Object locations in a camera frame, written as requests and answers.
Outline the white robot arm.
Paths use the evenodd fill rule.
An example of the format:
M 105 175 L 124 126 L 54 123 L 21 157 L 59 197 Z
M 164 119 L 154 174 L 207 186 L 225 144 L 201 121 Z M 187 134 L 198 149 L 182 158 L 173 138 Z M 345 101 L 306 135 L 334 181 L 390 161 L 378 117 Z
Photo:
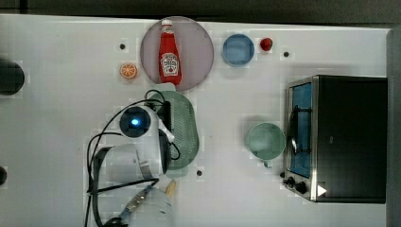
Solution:
M 122 110 L 118 132 L 128 144 L 100 149 L 92 163 L 92 208 L 97 227 L 105 227 L 98 211 L 98 195 L 145 182 L 158 181 L 171 161 L 174 135 L 147 105 L 133 104 Z

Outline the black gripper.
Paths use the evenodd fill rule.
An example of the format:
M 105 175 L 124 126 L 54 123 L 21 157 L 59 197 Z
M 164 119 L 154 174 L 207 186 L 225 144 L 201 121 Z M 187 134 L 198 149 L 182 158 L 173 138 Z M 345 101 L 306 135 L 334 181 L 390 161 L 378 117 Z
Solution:
M 155 105 L 158 129 L 166 132 L 171 131 L 171 105 L 169 101 Z

